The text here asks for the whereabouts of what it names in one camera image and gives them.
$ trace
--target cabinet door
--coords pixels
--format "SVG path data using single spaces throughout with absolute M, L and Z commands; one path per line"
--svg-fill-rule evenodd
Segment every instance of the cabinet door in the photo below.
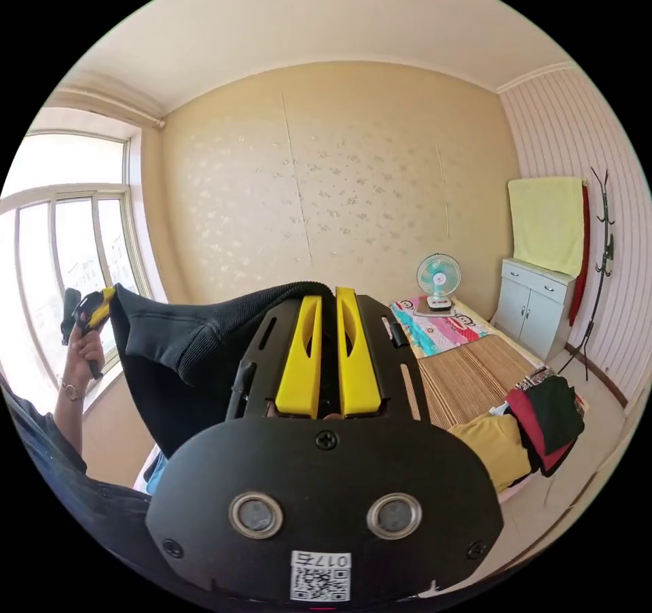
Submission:
M 537 292 L 530 292 L 530 302 L 518 342 L 546 360 L 557 334 L 563 305 Z
M 517 341 L 521 334 L 529 298 L 530 289 L 528 287 L 503 278 L 501 297 L 494 320 L 496 327 L 512 337 L 514 341 Z

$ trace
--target wrist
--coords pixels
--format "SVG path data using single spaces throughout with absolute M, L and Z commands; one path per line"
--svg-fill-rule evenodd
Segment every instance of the wrist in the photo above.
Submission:
M 66 386 L 74 387 L 79 398 L 81 399 L 84 398 L 84 396 L 86 395 L 88 384 L 89 384 L 88 380 L 80 380 L 74 375 L 69 375 L 64 371 L 63 377 L 61 378 L 60 390 L 61 392 L 63 392 Z

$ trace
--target hand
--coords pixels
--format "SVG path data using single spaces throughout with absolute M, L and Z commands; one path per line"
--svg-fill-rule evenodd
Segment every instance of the hand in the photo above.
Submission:
M 65 384 L 74 386 L 80 395 L 86 393 L 88 383 L 93 377 L 88 362 L 95 360 L 99 370 L 104 368 L 104 350 L 100 341 L 100 332 L 101 328 L 82 336 L 81 329 L 75 324 L 70 334 L 62 380 Z

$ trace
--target bedside cabinet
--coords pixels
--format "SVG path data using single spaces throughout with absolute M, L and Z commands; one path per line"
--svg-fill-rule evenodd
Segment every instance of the bedside cabinet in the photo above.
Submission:
M 544 362 L 564 349 L 575 278 L 503 260 L 501 297 L 491 324 Z

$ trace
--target red towel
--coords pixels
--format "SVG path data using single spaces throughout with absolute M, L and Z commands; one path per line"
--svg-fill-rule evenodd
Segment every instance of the red towel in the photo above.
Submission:
M 582 257 L 582 270 L 575 281 L 575 293 L 573 294 L 573 300 L 570 303 L 570 311 L 568 312 L 568 322 L 571 325 L 575 323 L 575 317 L 579 312 L 579 306 L 582 303 L 582 296 L 584 295 L 584 288 L 586 287 L 586 277 L 589 273 L 591 222 L 589 221 L 589 192 L 586 185 L 582 186 L 582 201 L 584 209 L 584 256 Z

